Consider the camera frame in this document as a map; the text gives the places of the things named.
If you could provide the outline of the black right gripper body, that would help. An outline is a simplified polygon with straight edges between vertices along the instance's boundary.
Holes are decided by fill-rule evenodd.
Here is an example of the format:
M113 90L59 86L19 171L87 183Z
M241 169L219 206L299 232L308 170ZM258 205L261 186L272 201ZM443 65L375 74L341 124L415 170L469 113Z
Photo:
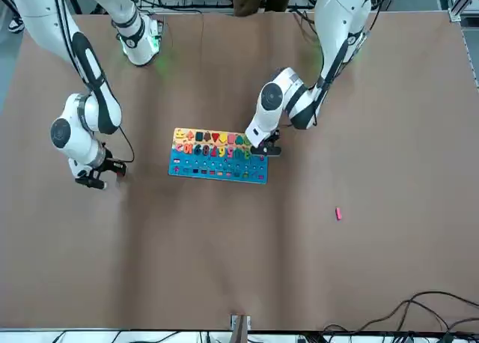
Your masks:
M102 164L102 171L111 171L114 173L126 173L126 163L119 160L105 160Z

